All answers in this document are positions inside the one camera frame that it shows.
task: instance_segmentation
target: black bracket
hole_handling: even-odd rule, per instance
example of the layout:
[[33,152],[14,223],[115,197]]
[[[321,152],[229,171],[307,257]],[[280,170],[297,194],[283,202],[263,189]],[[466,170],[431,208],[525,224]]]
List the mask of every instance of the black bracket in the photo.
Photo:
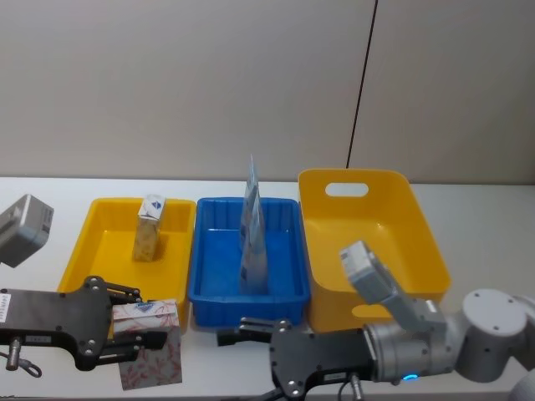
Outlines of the black bracket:
[[269,343],[275,390],[254,398],[302,400],[316,386],[346,383],[355,374],[371,380],[374,360],[362,329],[313,333],[296,330],[288,319],[270,322],[243,318],[238,328],[217,334],[218,345],[241,341]]
[[139,288],[92,276],[74,292],[3,288],[3,294],[9,295],[9,302],[0,321],[0,345],[10,346],[8,370],[18,367],[22,346],[66,349],[76,368],[88,371],[107,363],[134,361],[141,347],[161,349],[166,343],[165,332],[126,333],[108,339],[112,306],[142,302]]

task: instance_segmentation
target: table surface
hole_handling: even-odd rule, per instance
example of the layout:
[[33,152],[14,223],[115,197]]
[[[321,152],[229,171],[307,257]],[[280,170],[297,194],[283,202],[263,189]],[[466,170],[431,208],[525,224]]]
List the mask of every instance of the table surface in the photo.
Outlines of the table surface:
[[[413,185],[451,274],[451,289],[442,307],[457,310],[468,292],[483,287],[532,294],[535,269],[535,187],[497,185]],[[295,182],[262,182],[262,196],[298,199]],[[234,181],[93,180],[0,178],[0,211],[25,193],[54,209],[46,246],[16,269],[0,266],[2,287],[55,291],[94,198],[149,193],[197,201],[205,196],[241,196],[244,183]],[[23,358],[43,369],[41,379],[24,371],[0,369],[0,396],[81,398],[223,398],[253,396],[273,388],[268,346],[240,343],[218,348],[213,332],[190,326],[183,337],[181,384],[124,392],[116,364],[79,372],[70,354],[57,348],[24,348]],[[364,383],[370,400],[506,399],[525,374],[514,360],[493,383],[472,383],[456,373],[394,387]],[[309,397],[333,399],[338,386],[313,389]]]

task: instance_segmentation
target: tissue box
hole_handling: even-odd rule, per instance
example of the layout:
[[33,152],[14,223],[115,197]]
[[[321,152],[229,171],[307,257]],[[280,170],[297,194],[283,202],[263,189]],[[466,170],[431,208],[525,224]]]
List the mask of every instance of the tissue box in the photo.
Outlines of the tissue box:
[[162,349],[142,348],[138,358],[119,364],[124,390],[182,383],[181,329],[174,299],[116,305],[114,334],[163,331],[167,341]]
[[135,261],[152,261],[158,243],[160,220],[166,198],[148,195],[138,212],[137,230],[132,257]]

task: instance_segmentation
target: yellow plastic basket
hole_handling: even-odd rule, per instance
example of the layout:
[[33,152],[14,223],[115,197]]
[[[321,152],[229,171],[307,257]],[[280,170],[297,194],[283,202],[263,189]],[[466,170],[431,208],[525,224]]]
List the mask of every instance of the yellow plastic basket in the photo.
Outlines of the yellow plastic basket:
[[144,300],[174,298],[185,329],[195,202],[166,200],[155,260],[143,262],[132,260],[141,201],[141,198],[93,201],[59,291],[77,290],[87,276],[95,275],[107,282],[139,288]]
[[[367,193],[328,195],[327,186],[333,183],[364,184]],[[312,274],[308,320],[315,331],[361,327],[390,318],[381,306],[365,305],[344,275],[339,252],[358,240],[369,245],[409,295],[442,299],[450,277],[403,175],[382,170],[306,170],[299,176],[299,194]]]

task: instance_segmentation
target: blue plastic tray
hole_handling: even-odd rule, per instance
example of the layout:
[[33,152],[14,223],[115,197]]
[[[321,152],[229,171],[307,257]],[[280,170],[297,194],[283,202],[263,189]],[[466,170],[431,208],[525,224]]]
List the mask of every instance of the blue plastic tray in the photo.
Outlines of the blue plastic tray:
[[239,270],[243,198],[204,198],[197,203],[188,296],[196,324],[234,327],[242,317],[303,320],[310,299],[303,231],[295,200],[262,198],[266,223],[269,295],[242,295]]

